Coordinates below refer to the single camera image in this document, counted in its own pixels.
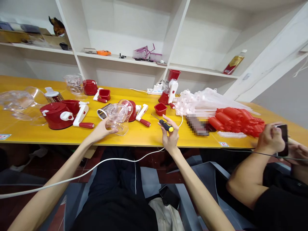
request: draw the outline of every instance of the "black pants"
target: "black pants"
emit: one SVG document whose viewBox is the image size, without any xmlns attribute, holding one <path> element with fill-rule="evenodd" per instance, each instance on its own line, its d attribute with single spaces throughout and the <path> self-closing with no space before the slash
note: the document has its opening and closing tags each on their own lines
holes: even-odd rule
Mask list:
<svg viewBox="0 0 308 231">
<path fill-rule="evenodd" d="M 107 147 L 101 161 L 109 158 L 134 160 L 128 147 Z M 107 160 L 97 167 L 96 175 L 90 186 L 88 200 L 104 196 L 115 188 L 122 188 L 145 200 L 142 190 L 141 170 L 138 162 L 126 160 Z"/>
</svg>

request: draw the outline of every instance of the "shelving unit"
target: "shelving unit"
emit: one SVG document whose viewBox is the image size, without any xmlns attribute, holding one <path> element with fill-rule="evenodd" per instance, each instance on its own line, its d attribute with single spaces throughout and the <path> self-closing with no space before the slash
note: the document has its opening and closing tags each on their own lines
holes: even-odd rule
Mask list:
<svg viewBox="0 0 308 231">
<path fill-rule="evenodd" d="M 27 45 L 24 43 L 1 43 L 0 42 L 0 45 L 73 55 L 73 51 L 70 51 L 70 50 L 66 51 L 66 50 L 57 49 L 57 48 L 39 47 L 35 45 Z"/>
<path fill-rule="evenodd" d="M 182 72 L 178 93 L 211 87 L 237 98 L 249 94 L 260 79 L 272 79 L 271 71 L 285 59 L 292 65 L 300 62 L 295 53 L 308 41 L 306 0 L 29 1 L 1 1 L 0 20 L 38 25 L 53 33 L 48 16 L 57 17 L 72 51 L 0 43 L 0 74 L 62 80 L 66 74 L 81 73 L 99 85 L 146 89 L 176 69 Z M 133 50 L 151 50 L 152 44 L 167 66 L 132 58 Z M 85 47 L 112 55 L 87 54 Z M 233 75 L 222 74 L 242 49 L 248 52 Z M 119 53 L 127 57 L 121 59 Z M 288 71 L 280 69 L 276 79 Z M 251 75 L 244 82 L 247 73 Z M 264 84 L 258 92 L 269 86 Z"/>
</svg>

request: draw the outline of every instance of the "yellow table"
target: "yellow table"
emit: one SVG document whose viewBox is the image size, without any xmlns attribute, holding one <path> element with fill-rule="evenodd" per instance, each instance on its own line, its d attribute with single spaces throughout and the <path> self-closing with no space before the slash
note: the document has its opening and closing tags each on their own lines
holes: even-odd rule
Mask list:
<svg viewBox="0 0 308 231">
<path fill-rule="evenodd" d="M 64 99 L 74 99 L 75 96 L 66 90 L 66 84 L 58 81 L 47 81 L 28 78 L 17 78 L 11 76 L 0 76 L 0 92 L 9 90 L 24 90 L 27 86 L 33 86 L 45 92 L 45 87 L 52 87 L 54 90 L 59 91 Z M 147 95 L 143 92 L 137 92 L 129 89 L 104 87 L 111 91 L 111 100 L 109 103 L 117 103 L 121 99 L 134 101 L 137 105 L 147 104 L 148 111 L 142 117 L 143 119 L 151 122 L 151 127 L 146 127 L 138 121 L 129 123 L 129 131 L 125 136 L 110 135 L 104 140 L 96 143 L 95 145 L 103 146 L 146 146 L 146 147 L 162 147 L 161 143 L 161 129 L 157 125 L 157 119 L 151 116 L 155 114 L 154 106 L 158 103 L 159 96 Z M 106 104 L 93 101 L 93 96 L 89 96 L 85 101 L 89 101 L 89 112 L 84 118 L 83 122 L 91 122 L 98 124 L 101 119 L 97 116 L 96 110 L 102 108 Z M 308 145 L 305 137 L 308 136 L 308 130 L 283 119 L 280 116 L 258 106 L 253 103 L 246 105 L 253 108 L 255 111 L 261 113 L 261 118 L 267 123 L 282 121 L 288 124 L 289 134 L 291 137 L 304 144 Z M 175 110 L 168 107 L 166 115 L 173 119 L 177 124 L 180 124 L 181 116 L 175 115 Z M 71 126 L 63 130 L 51 130 L 47 125 L 33 126 L 28 121 L 20 121 L 13 116 L 11 112 L 0 110 L 1 123 L 0 134 L 11 134 L 3 143 L 36 143 L 36 144 L 80 144 L 83 139 L 91 133 L 91 129 Z M 219 142 L 226 142 L 232 148 L 251 148 L 252 142 L 257 139 L 253 137 L 246 137 L 243 139 L 226 139 L 220 137 L 217 133 L 210 133 L 209 136 L 196 136 L 192 133 L 187 126 L 187 121 L 184 118 L 183 124 L 179 131 L 179 147 L 191 148 L 221 148 Z"/>
</svg>

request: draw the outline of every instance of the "red handle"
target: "red handle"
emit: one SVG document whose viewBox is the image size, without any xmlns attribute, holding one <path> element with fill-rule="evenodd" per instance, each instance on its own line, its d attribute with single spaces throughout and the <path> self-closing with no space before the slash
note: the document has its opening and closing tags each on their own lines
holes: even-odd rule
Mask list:
<svg viewBox="0 0 308 231">
<path fill-rule="evenodd" d="M 79 123 L 79 127 L 84 127 L 84 128 L 94 128 L 93 123 Z"/>
<path fill-rule="evenodd" d="M 144 119 L 140 119 L 140 123 L 146 125 L 147 127 L 151 126 L 151 123 L 149 121 L 144 120 Z"/>
<path fill-rule="evenodd" d="M 107 103 L 107 100 L 105 99 L 97 99 L 97 101 L 102 102 L 102 103 Z"/>
<path fill-rule="evenodd" d="M 175 109 L 175 105 L 173 103 L 169 103 L 169 105 L 172 109 Z"/>
</svg>

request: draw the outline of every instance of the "white bag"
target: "white bag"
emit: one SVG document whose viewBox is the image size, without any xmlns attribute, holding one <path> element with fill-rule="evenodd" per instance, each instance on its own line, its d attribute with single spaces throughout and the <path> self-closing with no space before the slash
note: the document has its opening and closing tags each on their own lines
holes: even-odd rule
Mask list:
<svg viewBox="0 0 308 231">
<path fill-rule="evenodd" d="M 161 198 L 154 198 L 149 206 L 155 211 L 158 231 L 184 231 L 180 214 L 171 205 L 165 206 Z"/>
</svg>

